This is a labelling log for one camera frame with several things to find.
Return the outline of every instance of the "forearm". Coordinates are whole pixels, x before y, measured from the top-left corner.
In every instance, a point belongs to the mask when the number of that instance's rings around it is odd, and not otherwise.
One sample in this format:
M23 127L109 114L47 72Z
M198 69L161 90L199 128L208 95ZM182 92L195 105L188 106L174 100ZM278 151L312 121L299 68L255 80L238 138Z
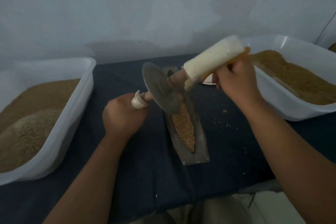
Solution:
M336 165L304 141L266 103L249 107L245 115L274 175L303 218L313 223L335 222Z
M44 224L107 223L122 149L104 138Z

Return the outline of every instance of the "grinding wheel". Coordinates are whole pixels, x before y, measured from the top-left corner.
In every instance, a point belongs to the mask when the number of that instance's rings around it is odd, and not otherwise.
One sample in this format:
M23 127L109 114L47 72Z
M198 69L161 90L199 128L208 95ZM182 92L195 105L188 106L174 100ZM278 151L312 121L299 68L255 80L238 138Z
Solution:
M177 93L167 85L165 73L153 63L146 62L142 66L142 76L148 91L158 106L170 115L178 114L180 99Z

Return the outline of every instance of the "pile of powder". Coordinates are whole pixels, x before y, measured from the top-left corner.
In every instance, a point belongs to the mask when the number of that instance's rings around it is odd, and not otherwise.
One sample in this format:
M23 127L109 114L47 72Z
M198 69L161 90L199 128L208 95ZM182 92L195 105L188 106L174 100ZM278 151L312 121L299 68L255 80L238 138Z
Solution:
M188 113L184 98L181 94L178 94L180 99L180 110L179 114L174 114L171 116L174 128L183 141L184 145L191 151L195 150L195 131L194 125L191 121L190 114Z
M335 85L303 67L286 62L279 52L267 50L249 57L253 62L273 72L279 80L292 88L300 99L316 105L336 103Z
M0 173L33 158L54 127L79 79L46 82L15 98L0 113Z

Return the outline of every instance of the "white plastic bin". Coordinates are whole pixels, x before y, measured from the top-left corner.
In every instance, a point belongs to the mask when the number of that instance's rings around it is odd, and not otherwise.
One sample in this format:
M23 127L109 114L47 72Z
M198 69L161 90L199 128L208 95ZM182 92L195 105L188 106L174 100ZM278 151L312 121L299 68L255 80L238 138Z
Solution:
M329 83L336 85L336 53L301 40L282 35L257 36L242 39L251 47L251 54L275 50L287 62L304 67ZM307 103L255 67L258 88L263 98L286 120L299 121L336 111L336 103L314 105Z
M0 174L0 185L34 180L53 172L62 162L93 89L93 58L65 58L16 62L0 72L0 111L27 88L80 79L41 150L26 164Z

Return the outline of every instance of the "person's left hand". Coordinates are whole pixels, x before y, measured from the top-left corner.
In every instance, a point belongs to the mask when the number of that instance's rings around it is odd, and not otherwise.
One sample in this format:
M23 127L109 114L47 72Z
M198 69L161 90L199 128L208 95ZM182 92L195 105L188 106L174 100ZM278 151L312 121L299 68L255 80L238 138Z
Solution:
M131 106L135 93L128 93L110 100L103 111L106 139L117 140L125 147L128 140L144 123L148 108L136 110Z

